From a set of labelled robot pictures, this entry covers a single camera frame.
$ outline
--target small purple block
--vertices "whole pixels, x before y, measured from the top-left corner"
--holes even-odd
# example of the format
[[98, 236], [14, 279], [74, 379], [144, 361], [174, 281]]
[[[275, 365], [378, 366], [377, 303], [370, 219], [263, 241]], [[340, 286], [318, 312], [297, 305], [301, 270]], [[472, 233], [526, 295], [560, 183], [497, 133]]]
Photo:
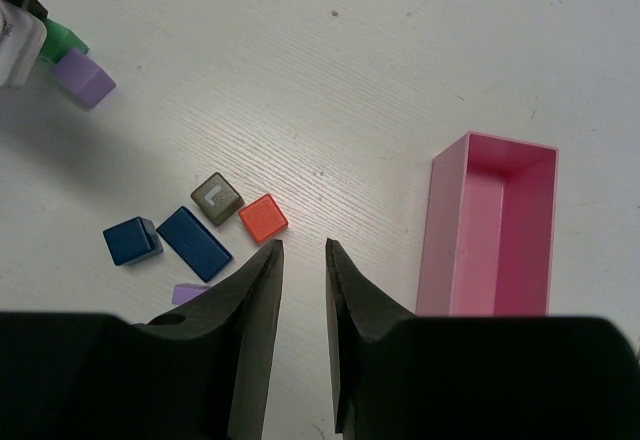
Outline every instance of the small purple block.
[[87, 108], [95, 107], [116, 88], [116, 82], [77, 48], [71, 49], [49, 73]]
[[206, 285], [192, 285], [190, 283], [180, 283], [173, 287], [173, 297], [171, 303], [174, 305], [184, 305], [190, 302], [198, 295], [209, 290], [210, 287]]

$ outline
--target open pink tray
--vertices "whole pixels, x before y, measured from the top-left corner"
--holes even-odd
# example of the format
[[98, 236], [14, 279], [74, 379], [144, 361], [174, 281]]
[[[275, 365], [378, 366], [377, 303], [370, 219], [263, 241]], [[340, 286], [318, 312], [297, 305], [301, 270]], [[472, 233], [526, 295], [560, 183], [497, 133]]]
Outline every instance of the open pink tray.
[[435, 158], [418, 315], [546, 315], [557, 161], [474, 132]]

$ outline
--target gray block with letter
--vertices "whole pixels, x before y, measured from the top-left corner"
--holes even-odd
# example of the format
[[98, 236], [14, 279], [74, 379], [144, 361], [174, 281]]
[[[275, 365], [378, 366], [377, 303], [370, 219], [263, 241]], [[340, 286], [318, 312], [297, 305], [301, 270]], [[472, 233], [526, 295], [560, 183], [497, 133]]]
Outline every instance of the gray block with letter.
[[222, 225], [244, 205], [237, 190], [219, 172], [196, 188], [191, 199], [216, 226]]

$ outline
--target dark spot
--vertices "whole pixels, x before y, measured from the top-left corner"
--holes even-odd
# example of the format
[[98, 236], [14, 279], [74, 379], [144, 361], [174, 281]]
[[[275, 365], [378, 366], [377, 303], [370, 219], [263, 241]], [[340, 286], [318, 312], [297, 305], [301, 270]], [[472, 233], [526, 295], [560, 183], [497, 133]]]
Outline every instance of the dark spot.
[[325, 437], [324, 432], [320, 429], [319, 426], [317, 426], [315, 423], [312, 423], [311, 426], [315, 428], [316, 431], [320, 434], [320, 437], [322, 438], [322, 440], [327, 440], [327, 437]]
[[159, 317], [154, 318], [149, 322], [149, 325], [178, 325], [187, 319], [184, 315], [179, 313], [165, 313]]

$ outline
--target green block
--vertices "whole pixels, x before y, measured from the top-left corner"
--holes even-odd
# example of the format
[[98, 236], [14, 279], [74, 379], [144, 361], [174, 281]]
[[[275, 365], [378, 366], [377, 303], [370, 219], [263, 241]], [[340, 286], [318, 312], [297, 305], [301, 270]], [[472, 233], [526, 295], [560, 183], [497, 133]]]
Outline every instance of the green block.
[[44, 24], [47, 27], [47, 39], [40, 50], [40, 58], [45, 62], [58, 63], [72, 48], [82, 53], [89, 51], [89, 47], [67, 27], [53, 20], [47, 20]]

